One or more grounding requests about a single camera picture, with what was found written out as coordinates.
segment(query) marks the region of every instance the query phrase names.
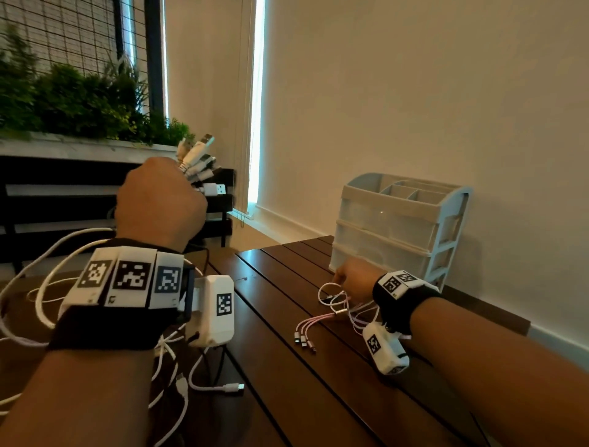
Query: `planter box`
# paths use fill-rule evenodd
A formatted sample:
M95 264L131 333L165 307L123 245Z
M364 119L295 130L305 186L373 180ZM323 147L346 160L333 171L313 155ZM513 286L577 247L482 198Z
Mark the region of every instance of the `planter box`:
M95 162L143 163L150 157L176 158L174 146L90 140L49 133L31 132L30 140L0 138L0 155Z

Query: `hand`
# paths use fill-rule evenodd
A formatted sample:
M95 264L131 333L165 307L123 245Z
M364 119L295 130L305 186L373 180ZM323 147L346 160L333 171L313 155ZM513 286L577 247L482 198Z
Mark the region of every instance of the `hand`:
M333 282L340 284L350 299L367 302L372 299L372 288L385 270L360 258L348 258L335 272Z
M119 188L117 237L183 252L204 225L207 200L169 158L149 158Z

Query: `plastic drawer organizer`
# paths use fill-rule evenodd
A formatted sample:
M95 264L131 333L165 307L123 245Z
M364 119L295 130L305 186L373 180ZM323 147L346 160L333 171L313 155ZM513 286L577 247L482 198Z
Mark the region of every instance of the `plastic drawer organizer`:
M357 256L441 290L471 193L467 186L387 174L355 178L343 187L329 268Z

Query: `wooden table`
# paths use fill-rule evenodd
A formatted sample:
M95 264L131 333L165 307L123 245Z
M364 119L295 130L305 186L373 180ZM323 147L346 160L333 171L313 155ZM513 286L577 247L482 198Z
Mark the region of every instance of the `wooden table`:
M313 326L316 354L295 345L297 323L326 312L317 291L333 277L332 241L326 236L237 254L211 250L207 273L230 275L236 290L235 336L219 383L243 382L246 389L241 396L191 392L184 422L166 445L486 445L468 408L411 344L410 368L392 377L375 370L364 341L343 316ZM186 257L203 267L202 252ZM40 282L24 280L8 306L9 324L37 340L47 339L49 331L36 321L24 291ZM63 296L68 287L57 285L46 296ZM58 304L46 305L50 318ZM183 342L173 347L187 376L200 353ZM0 344L0 399L22 390L42 355L12 341ZM164 359L152 397L173 370L170 356ZM210 350L207 360L211 372L200 365L198 384L217 371L221 349ZM172 387L150 411L149 445L174 424L182 402Z

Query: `wristband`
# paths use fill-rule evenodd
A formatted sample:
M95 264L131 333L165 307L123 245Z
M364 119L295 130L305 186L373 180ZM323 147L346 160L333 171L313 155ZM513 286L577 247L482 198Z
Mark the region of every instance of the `wristband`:
M180 253L113 239L64 298L48 349L153 349L170 324L190 318L193 284L194 266Z
M378 304L382 321L388 332L411 335L411 314L422 302L441 297L439 289L405 270L382 275L372 288L372 297Z

